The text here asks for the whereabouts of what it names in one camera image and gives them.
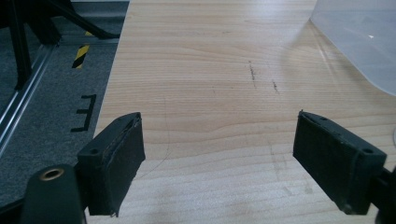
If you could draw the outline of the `yellow black striped tape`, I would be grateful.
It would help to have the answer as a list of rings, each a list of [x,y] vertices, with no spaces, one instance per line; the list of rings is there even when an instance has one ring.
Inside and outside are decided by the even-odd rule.
[[[73,64],[72,64],[73,68],[79,69],[79,68],[82,67],[82,64],[83,64],[83,62],[85,60],[85,57],[86,57],[86,54],[88,53],[89,48],[90,48],[89,45],[83,45],[83,46],[80,46],[78,48],[78,52],[77,52],[76,58],[75,58],[75,60],[73,61]]]

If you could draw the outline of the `aluminium floor rail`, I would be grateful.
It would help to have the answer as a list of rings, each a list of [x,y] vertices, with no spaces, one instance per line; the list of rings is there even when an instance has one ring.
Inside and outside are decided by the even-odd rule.
[[[90,33],[84,35],[64,35],[55,45],[41,45],[33,63],[33,74],[21,90],[14,91],[0,114],[0,158],[21,119],[21,116],[35,93],[45,71],[59,47],[117,44],[120,37],[101,39]]]

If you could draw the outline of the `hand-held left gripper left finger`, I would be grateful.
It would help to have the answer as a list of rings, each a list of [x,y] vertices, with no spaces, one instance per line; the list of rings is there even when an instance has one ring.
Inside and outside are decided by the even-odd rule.
[[[92,216],[116,216],[145,160],[138,112],[114,119],[78,153],[82,203]]]

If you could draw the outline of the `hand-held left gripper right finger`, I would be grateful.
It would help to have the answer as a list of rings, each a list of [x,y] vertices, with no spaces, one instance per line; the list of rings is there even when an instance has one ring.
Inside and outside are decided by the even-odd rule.
[[[365,215],[371,180],[382,173],[387,155],[330,119],[301,111],[293,157],[348,215]]]

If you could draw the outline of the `translucent plastic container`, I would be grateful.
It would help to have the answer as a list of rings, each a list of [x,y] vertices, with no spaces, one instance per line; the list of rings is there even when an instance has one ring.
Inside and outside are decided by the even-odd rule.
[[[371,84],[396,96],[396,0],[317,0],[310,20]]]

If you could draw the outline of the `black tape floor mark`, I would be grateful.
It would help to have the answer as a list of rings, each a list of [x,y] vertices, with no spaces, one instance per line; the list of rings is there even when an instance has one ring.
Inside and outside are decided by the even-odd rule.
[[[96,95],[92,94],[92,95],[82,95],[81,99],[83,100],[89,100],[89,106],[87,108],[81,108],[78,109],[76,111],[76,113],[78,115],[84,115],[85,119],[84,119],[84,123],[81,127],[77,127],[77,128],[72,128],[70,130],[71,133],[79,133],[79,132],[87,132],[89,130],[90,127],[90,123],[91,123],[91,119],[92,119],[92,113],[94,110],[94,105],[96,103]]]

